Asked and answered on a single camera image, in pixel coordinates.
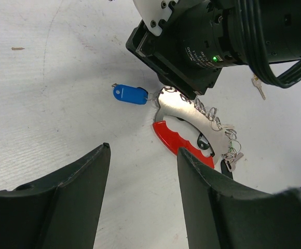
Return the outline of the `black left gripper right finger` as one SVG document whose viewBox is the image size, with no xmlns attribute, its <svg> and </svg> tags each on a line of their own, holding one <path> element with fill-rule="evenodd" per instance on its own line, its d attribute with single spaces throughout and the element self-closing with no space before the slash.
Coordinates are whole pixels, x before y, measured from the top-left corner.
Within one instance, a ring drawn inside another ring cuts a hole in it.
<svg viewBox="0 0 301 249">
<path fill-rule="evenodd" d="M 301 188 L 258 191 L 185 148 L 177 170 L 190 248 L 301 248 Z"/>
</svg>

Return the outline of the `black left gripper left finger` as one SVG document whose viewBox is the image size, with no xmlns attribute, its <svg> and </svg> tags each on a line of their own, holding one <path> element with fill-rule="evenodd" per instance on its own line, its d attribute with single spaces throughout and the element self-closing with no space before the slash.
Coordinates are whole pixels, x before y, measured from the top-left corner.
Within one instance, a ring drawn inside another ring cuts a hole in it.
<svg viewBox="0 0 301 249">
<path fill-rule="evenodd" d="M 16 189 L 0 191 L 0 248 L 93 248 L 110 168 L 104 143 Z"/>
</svg>

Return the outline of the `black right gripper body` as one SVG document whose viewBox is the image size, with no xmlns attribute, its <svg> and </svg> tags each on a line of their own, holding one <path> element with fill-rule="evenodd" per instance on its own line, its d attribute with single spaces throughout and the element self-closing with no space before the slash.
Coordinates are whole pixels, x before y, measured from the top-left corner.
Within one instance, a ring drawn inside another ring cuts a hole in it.
<svg viewBox="0 0 301 249">
<path fill-rule="evenodd" d="M 194 99 L 213 88 L 222 68 L 240 64 L 230 41 L 234 1 L 171 1 L 160 36 L 141 20 L 126 48 L 158 76 L 159 81 Z"/>
</svg>

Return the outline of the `key with yellow tag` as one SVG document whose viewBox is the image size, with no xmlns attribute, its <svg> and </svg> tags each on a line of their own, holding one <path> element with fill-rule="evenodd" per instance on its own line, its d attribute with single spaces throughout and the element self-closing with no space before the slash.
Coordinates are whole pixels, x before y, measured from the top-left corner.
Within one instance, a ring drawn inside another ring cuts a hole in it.
<svg viewBox="0 0 301 249">
<path fill-rule="evenodd" d="M 263 100 L 266 100 L 266 97 L 262 90 L 262 81 L 255 74 L 253 75 L 251 81 L 252 81 L 253 86 L 259 91 Z"/>
</svg>

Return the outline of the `keyring bunch with coloured tags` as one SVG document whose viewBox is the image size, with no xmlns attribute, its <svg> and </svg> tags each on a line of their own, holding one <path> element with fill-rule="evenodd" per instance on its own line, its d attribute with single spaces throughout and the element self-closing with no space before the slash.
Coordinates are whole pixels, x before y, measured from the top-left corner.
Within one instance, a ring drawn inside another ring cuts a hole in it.
<svg viewBox="0 0 301 249">
<path fill-rule="evenodd" d="M 186 97 L 175 87 L 149 91 L 137 86 L 112 84 L 113 97 L 126 105 L 144 106 L 148 111 L 140 131 L 143 149 L 152 147 L 174 158 L 183 148 L 211 168 L 229 173 L 243 157 L 235 126 L 221 121 L 215 106 Z"/>
</svg>

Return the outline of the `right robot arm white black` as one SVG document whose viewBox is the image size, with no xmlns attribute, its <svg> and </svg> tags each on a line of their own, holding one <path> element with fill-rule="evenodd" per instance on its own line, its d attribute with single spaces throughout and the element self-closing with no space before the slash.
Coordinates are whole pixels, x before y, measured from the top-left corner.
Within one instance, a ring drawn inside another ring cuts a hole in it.
<svg viewBox="0 0 301 249">
<path fill-rule="evenodd" d="M 301 81 L 301 1 L 135 1 L 126 48 L 159 81 L 194 99 L 223 68 L 247 65 L 265 84 Z"/>
</svg>

